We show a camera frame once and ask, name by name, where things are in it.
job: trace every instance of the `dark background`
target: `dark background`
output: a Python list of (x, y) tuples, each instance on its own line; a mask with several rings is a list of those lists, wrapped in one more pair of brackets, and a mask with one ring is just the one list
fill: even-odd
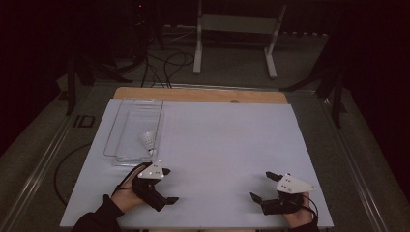
[[(244, 5), (249, 2), (252, 2), (251, 8)], [(255, 2), (209, 0), (204, 10), (229, 15), (268, 15), (273, 11), (270, 7), (274, 9), (276, 4)], [(300, 36), (304, 32), (331, 35), (318, 63), (321, 67), (348, 67), (345, 87), (351, 90), (409, 199), (410, 189), (405, 179), (409, 176), (410, 164), (407, 35), (410, 8), (405, 1), (349, 2), (290, 2), (281, 32), (297, 32)], [(86, 25), (73, 20), (73, 16), (83, 13), (82, 16), (96, 19), (98, 11), (93, 10), (96, 3), (96, 0), (0, 2), (0, 154), (59, 95), (55, 80), (67, 71), (70, 44), (67, 33), (74, 25)], [(162, 1), (161, 22), (195, 25), (196, 7), (196, 1), (192, 0)]]

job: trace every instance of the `person's arm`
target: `person's arm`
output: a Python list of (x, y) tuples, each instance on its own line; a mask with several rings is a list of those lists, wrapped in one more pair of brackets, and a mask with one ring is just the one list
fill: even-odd
[(133, 169), (126, 179), (117, 187), (111, 198), (103, 196), (103, 203), (95, 213), (83, 215), (75, 224), (72, 232), (120, 232), (117, 218), (127, 211), (144, 203), (132, 191), (132, 179), (145, 166)]
[(95, 213), (88, 213), (82, 216), (73, 228), (73, 232), (113, 232), (121, 231), (117, 218), (124, 213), (117, 205), (105, 195), (103, 203)]
[[(303, 195), (303, 206), (310, 209), (308, 192), (304, 192)], [(283, 216), (289, 224), (289, 232), (319, 232), (317, 217), (313, 217), (312, 212), (307, 209), (302, 208), (296, 213)]]

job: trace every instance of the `floor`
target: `floor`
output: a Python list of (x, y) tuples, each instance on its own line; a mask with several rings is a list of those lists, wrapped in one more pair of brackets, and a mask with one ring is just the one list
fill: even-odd
[[(94, 86), (78, 84), (78, 103), (71, 117), (65, 116), (66, 101), (56, 99), (44, 109), (0, 159), (0, 231), (70, 230), (60, 228), (59, 221), (106, 103), (117, 87), (140, 86), (145, 67), (144, 87), (167, 87), (168, 76), (173, 88), (277, 91), (308, 77), (327, 40), (281, 35), (274, 50), (278, 78), (271, 79), (264, 63), (264, 38), (209, 33), (204, 35), (202, 71), (196, 75), (191, 64), (192, 30), (165, 28), (166, 50), (153, 42), (148, 66), (123, 74), (133, 83), (118, 83), (95, 73)], [(409, 204), (349, 91), (343, 90), (338, 129), (329, 116), (329, 102), (314, 95), (317, 84), (285, 94), (334, 220), (335, 227), (328, 231), (407, 231)], [(61, 88), (66, 88), (64, 78)], [(79, 127), (74, 123), (78, 116), (96, 120), (92, 127)]]

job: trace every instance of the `metal frame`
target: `metal frame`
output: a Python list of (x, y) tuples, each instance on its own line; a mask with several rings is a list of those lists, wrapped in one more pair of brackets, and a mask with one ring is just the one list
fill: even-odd
[(283, 20), (286, 5), (282, 5), (277, 18), (258, 18), (258, 17), (237, 17), (225, 15), (211, 15), (202, 13), (202, 0), (198, 0), (198, 18), (196, 26), (196, 50), (193, 62), (193, 73), (201, 73), (202, 63), (202, 31), (217, 30), (230, 32), (248, 32), (271, 34), (272, 39), (268, 47), (265, 47), (264, 53), (266, 65), (268, 67), (269, 77), (277, 78), (272, 53), (275, 43), (278, 39), (278, 33)]

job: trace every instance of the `table leg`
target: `table leg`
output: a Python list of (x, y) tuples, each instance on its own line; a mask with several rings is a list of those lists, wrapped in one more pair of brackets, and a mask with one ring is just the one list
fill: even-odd
[(268, 66), (269, 77), (275, 79), (278, 77), (277, 70), (275, 68), (274, 59), (272, 57), (272, 52), (274, 50), (275, 43), (278, 39), (278, 34), (280, 30), (280, 26), (283, 20), (284, 12), (286, 11), (286, 5), (281, 6), (279, 16), (277, 18), (277, 25), (275, 27), (274, 33), (272, 34), (271, 43), (269, 47), (265, 47), (265, 58), (266, 58), (266, 65)]
[(202, 0), (198, 0), (198, 21), (196, 25), (196, 50), (193, 60), (193, 73), (201, 73), (202, 63)]

